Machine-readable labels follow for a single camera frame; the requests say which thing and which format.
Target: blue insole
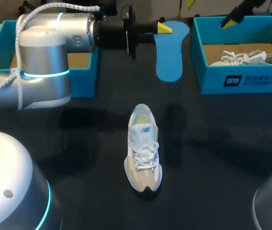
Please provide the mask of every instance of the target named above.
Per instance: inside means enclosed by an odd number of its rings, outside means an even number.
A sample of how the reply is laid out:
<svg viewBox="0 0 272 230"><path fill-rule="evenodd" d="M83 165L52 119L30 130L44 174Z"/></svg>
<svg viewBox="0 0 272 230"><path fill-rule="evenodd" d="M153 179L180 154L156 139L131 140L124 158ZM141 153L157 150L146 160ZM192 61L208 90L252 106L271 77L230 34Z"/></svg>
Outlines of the blue insole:
<svg viewBox="0 0 272 230"><path fill-rule="evenodd" d="M172 28L171 34L154 34L157 49L156 73L162 81L177 81L183 73L182 42L189 27L178 21L163 23Z"/></svg>

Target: black cylinder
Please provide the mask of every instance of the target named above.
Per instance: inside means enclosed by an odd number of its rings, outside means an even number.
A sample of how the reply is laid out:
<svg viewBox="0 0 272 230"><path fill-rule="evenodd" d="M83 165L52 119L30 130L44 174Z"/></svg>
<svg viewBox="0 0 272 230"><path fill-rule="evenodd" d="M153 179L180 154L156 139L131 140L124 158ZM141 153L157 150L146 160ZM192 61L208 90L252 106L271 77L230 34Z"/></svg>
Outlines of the black cylinder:
<svg viewBox="0 0 272 230"><path fill-rule="evenodd" d="M122 21L94 23L94 42L104 49L126 49L127 40Z"/></svg>

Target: shoe tongue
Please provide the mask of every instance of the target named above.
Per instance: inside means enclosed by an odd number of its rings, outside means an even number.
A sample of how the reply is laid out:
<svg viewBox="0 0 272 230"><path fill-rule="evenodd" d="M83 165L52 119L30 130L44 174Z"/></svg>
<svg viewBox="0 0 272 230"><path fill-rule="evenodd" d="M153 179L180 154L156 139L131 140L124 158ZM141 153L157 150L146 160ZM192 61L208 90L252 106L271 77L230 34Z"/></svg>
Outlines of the shoe tongue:
<svg viewBox="0 0 272 230"><path fill-rule="evenodd" d="M259 60L260 58L265 61L267 58L266 52L260 52L259 54L250 57L250 60Z"/></svg>
<svg viewBox="0 0 272 230"><path fill-rule="evenodd" d="M135 150L148 146L153 148L156 137L156 126L152 123L138 124L131 127L131 142Z"/></svg>

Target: blue light strip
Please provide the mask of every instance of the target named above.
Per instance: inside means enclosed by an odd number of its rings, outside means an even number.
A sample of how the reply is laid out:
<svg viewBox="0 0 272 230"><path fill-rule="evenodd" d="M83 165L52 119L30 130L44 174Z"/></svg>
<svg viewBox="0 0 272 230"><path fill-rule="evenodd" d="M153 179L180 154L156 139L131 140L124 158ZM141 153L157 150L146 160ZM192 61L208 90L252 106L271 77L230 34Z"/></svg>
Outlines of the blue light strip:
<svg viewBox="0 0 272 230"><path fill-rule="evenodd" d="M57 77L57 76L62 76L64 74L69 73L70 70L64 71L62 73L53 73L53 74L29 74L29 73L24 73L25 76L31 77L31 78L50 78L50 77Z"/></svg>
<svg viewBox="0 0 272 230"><path fill-rule="evenodd" d="M42 224L44 223L44 220L45 220L45 218L46 218L46 216L47 216L47 214L48 214L48 211L49 211L49 206L50 206L50 186L49 186L49 183L48 183L47 180L46 180L46 182L47 182L47 185L48 185L48 204L47 204L47 208L46 208L46 211L45 211L45 213L44 213L44 216L43 216L43 218L41 219L41 222L39 223L38 227L36 227L35 230L39 230L39 229L40 229L40 227L41 227Z"/></svg>
<svg viewBox="0 0 272 230"><path fill-rule="evenodd" d="M56 25L55 25L55 29L58 30L59 29L59 21L60 21L60 18L62 16L63 13L59 13L58 14L58 17L57 17L57 20L56 20Z"/></svg>

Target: shoelace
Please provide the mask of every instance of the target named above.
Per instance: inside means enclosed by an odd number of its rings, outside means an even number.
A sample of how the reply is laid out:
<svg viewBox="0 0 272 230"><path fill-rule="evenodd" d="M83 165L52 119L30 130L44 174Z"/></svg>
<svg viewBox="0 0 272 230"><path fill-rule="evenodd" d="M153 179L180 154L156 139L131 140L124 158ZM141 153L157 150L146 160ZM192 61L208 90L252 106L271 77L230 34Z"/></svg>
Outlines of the shoelace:
<svg viewBox="0 0 272 230"><path fill-rule="evenodd" d="M249 63L250 59L247 54L237 54L235 55L234 52L223 51L223 56L221 57L222 61L230 62L232 65L240 65L242 62Z"/></svg>
<svg viewBox="0 0 272 230"><path fill-rule="evenodd" d="M131 144L131 148L133 150L133 157L135 159L135 167L137 170L139 169L154 169L156 167L155 157L158 153L159 144L155 141L155 148L150 148L149 146L142 146L137 151ZM144 150L149 150L152 154L143 153Z"/></svg>

